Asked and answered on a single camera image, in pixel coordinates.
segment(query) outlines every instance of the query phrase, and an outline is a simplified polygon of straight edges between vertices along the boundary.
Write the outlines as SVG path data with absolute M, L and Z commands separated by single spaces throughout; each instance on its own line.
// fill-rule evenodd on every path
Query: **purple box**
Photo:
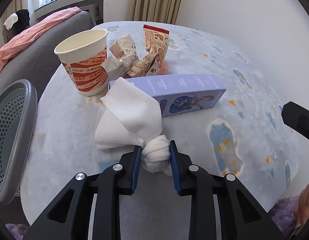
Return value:
M 213 107 L 226 91 L 214 74 L 146 76 L 126 80 L 159 102 L 162 117 Z

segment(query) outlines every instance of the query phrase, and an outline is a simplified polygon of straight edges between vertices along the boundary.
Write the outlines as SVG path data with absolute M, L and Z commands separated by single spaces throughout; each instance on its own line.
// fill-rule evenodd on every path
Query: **person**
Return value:
M 299 199 L 293 208 L 293 215 L 296 218 L 296 228 L 304 225 L 309 219 L 309 184 L 300 193 Z

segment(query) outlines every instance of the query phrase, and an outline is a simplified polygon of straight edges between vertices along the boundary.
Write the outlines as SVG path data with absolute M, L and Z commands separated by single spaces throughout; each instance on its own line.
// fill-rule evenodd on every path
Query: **red and white paper cup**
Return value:
M 109 78 L 101 66 L 107 58 L 108 31 L 93 29 L 77 33 L 54 49 L 80 94 L 93 96 L 108 86 Z

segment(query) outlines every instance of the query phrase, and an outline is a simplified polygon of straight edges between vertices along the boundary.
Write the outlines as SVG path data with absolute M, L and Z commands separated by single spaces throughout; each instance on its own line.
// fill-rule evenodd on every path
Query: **snack wrapper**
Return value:
M 144 44 L 148 52 L 139 60 L 136 45 L 131 36 L 125 35 L 116 40 L 109 50 L 109 56 L 101 65 L 109 75 L 109 80 L 119 77 L 142 77 L 158 75 L 169 47 L 169 31 L 143 26 Z
M 128 72 L 130 77 L 158 75 L 169 47 L 169 31 L 144 25 L 143 32 L 145 49 L 149 53 L 133 65 Z

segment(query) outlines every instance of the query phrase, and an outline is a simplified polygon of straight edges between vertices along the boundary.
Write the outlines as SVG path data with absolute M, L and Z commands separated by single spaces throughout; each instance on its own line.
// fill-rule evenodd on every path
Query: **silver screw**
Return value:
M 76 180 L 82 180 L 82 179 L 84 179 L 85 178 L 85 175 L 83 174 L 83 173 L 78 173 L 77 175 L 76 175 Z
M 189 166 L 189 170 L 191 170 L 191 171 L 198 171 L 199 167 L 197 165 L 190 165 Z
M 121 164 L 115 164 L 112 166 L 113 170 L 114 171 L 119 171 L 122 169 L 122 165 Z
M 235 180 L 235 176 L 233 174 L 228 174 L 226 176 L 226 179 L 229 180 L 229 181 L 234 181 Z

